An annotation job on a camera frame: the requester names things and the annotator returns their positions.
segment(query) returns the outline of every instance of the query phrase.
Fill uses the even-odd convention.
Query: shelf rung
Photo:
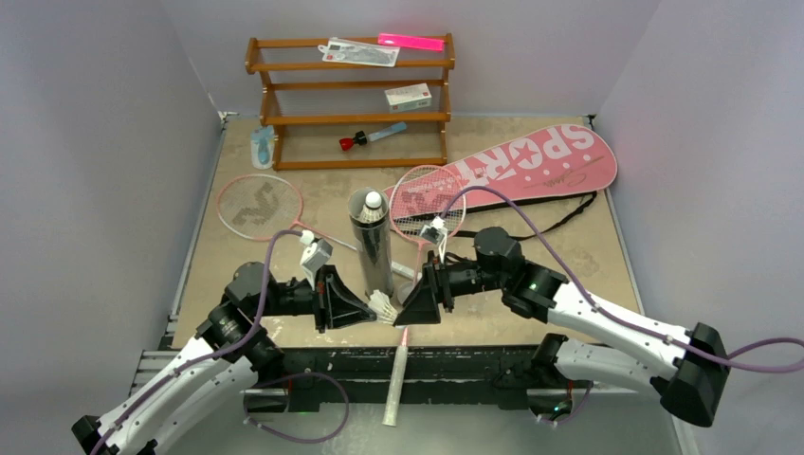
[[[410,112],[401,114],[357,114],[349,116],[280,116],[268,117],[265,125],[321,125],[324,123],[396,123],[398,121],[449,121],[444,112]]]
[[[444,81],[441,79],[423,79],[418,81],[281,82],[274,83],[271,87],[274,90],[329,90],[338,88],[404,87],[418,83],[426,83],[431,87],[444,85]]]
[[[340,161],[282,161],[274,165],[276,171],[298,171],[305,169],[355,169],[355,168],[411,168],[425,164],[443,166],[447,160],[434,158],[391,158],[391,159],[344,159]]]
[[[391,68],[449,68],[452,69],[455,62],[449,59],[443,60],[402,60],[396,61],[396,66]],[[385,68],[387,66],[370,66],[367,64],[331,64],[328,62],[303,62],[298,64],[253,64],[251,71],[303,71],[308,69],[366,69],[366,68]]]

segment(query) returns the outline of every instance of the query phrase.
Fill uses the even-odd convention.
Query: black base
[[[402,404],[496,405],[502,410],[552,412],[563,400],[541,397],[534,401],[527,391],[565,390],[568,381],[552,365],[533,361],[538,345],[479,347],[411,347],[402,389]],[[284,350],[287,373],[312,372],[333,376],[352,403],[383,404],[393,369],[396,348],[289,348]],[[330,383],[317,378],[294,380],[289,386],[287,410],[318,411],[321,403],[341,403],[343,398]],[[285,402],[250,397],[255,412],[281,412]]]

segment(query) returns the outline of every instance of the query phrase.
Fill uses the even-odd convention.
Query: pink racket cover
[[[464,187],[488,186],[515,201],[581,194],[607,188],[617,176],[612,149],[580,125],[554,125],[447,164]],[[391,196],[393,186],[385,190]],[[485,191],[466,195],[466,209],[496,205]]]

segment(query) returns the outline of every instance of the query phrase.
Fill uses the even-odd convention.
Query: wooden shelf rack
[[[447,122],[451,119],[451,106],[449,104],[449,70],[455,67],[455,49],[452,44],[452,34],[443,36],[430,36],[445,41],[445,58],[439,60],[403,60],[402,54],[393,68],[442,68],[441,79],[406,80],[406,81],[351,81],[351,82],[288,82],[274,83],[270,71],[305,71],[305,70],[335,70],[335,69],[377,69],[377,66],[362,64],[332,64],[327,62],[303,63],[276,63],[269,64],[263,60],[262,49],[285,49],[294,47],[317,47],[329,42],[328,38],[302,39],[302,40],[248,40],[246,51],[246,72],[259,73],[263,83],[263,100],[260,107],[260,123],[263,126],[272,125],[276,134],[274,144],[274,169],[344,169],[344,168],[380,168],[380,167],[409,167],[423,164],[447,164]],[[346,40],[361,43],[376,44],[376,37],[345,38]],[[426,83],[430,87],[440,87],[441,97],[437,112],[403,112],[399,114],[359,114],[359,115],[329,115],[329,116],[283,116],[277,101],[278,90],[336,90],[355,88],[395,88],[416,83]],[[435,157],[423,158],[387,158],[387,159],[350,159],[338,161],[282,161],[282,145],[288,125],[321,125],[333,123],[394,123],[398,121],[434,121],[438,124],[441,139],[441,154]]]

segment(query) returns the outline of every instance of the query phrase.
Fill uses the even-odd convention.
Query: white shuttlecock
[[[382,219],[382,196],[377,191],[366,194],[366,202],[357,219],[363,223],[373,223]]]
[[[369,308],[377,314],[377,322],[393,324],[399,312],[391,305],[391,299],[381,291],[375,290],[369,299]]]

